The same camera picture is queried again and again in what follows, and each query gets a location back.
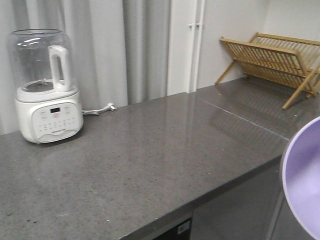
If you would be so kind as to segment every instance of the blender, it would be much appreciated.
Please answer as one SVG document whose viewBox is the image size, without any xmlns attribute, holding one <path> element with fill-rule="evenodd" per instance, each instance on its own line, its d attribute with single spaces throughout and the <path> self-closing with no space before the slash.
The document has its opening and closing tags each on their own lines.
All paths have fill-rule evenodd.
<svg viewBox="0 0 320 240">
<path fill-rule="evenodd" d="M 7 43 L 23 137 L 41 144 L 75 135 L 83 116 L 68 36 L 57 29 L 17 30 Z"/>
</svg>

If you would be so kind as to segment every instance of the gray curtain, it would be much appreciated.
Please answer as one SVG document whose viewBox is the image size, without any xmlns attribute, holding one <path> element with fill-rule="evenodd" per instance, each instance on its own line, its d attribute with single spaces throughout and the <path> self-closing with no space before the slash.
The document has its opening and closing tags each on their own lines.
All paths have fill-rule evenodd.
<svg viewBox="0 0 320 240">
<path fill-rule="evenodd" d="M 170 0 L 0 0 L 0 135 L 18 130 L 6 37 L 63 30 L 72 42 L 83 109 L 166 95 Z"/>
</svg>

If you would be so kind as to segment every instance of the countertop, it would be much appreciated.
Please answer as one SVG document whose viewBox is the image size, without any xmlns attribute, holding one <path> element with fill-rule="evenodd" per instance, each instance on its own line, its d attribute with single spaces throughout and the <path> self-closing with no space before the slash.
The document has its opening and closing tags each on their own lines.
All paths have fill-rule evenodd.
<svg viewBox="0 0 320 240">
<path fill-rule="evenodd" d="M 239 79 L 85 117 L 56 143 L 0 136 L 0 239 L 141 239 L 280 156 L 320 113 L 319 98 L 283 111 L 289 93 Z"/>
</svg>

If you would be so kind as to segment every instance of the blender base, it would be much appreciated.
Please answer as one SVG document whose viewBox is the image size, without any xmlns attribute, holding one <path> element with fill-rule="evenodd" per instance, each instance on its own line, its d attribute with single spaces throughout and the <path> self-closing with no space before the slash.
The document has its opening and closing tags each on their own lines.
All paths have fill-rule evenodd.
<svg viewBox="0 0 320 240">
<path fill-rule="evenodd" d="M 15 100 L 19 128 L 29 142 L 42 144 L 75 135 L 83 126 L 79 92 L 56 100 Z"/>
</svg>

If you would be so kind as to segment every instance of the clear plastic jar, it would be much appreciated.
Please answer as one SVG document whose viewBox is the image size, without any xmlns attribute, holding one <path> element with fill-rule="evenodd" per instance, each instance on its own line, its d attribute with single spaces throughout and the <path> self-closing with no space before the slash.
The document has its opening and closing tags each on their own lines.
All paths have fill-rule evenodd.
<svg viewBox="0 0 320 240">
<path fill-rule="evenodd" d="M 48 100 L 57 97 L 50 93 L 74 87 L 71 43 L 62 31 L 17 30 L 8 36 L 7 44 L 18 100 L 35 102 L 41 93 L 49 94 Z"/>
</svg>

